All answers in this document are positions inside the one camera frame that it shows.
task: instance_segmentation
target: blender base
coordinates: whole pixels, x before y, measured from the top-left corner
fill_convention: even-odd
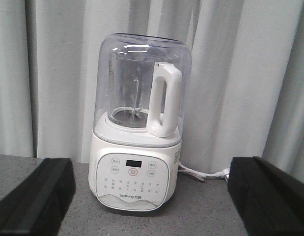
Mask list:
[[[166,148],[119,145],[92,133],[90,189],[107,207],[155,210],[175,190],[180,147],[181,142]]]

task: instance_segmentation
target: clear plastic cover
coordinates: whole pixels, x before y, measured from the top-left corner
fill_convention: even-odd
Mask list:
[[[190,51],[177,40],[109,35],[99,53],[94,134],[139,147],[179,143],[190,72]]]

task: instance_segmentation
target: control panel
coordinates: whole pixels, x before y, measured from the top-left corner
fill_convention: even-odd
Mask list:
[[[159,158],[107,154],[98,162],[96,193],[109,207],[151,210],[165,200],[168,178],[168,166]]]

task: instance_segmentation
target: digital display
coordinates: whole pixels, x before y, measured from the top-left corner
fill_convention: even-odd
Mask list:
[[[141,165],[142,165],[141,161],[127,160],[127,166],[141,167]]]

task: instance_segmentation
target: white handle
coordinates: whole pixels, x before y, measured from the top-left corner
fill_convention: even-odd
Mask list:
[[[166,82],[166,98],[163,123],[161,124],[161,105],[164,83]],[[177,128],[182,90],[182,74],[173,64],[156,62],[150,104],[148,108],[147,132],[157,137],[168,137]]]

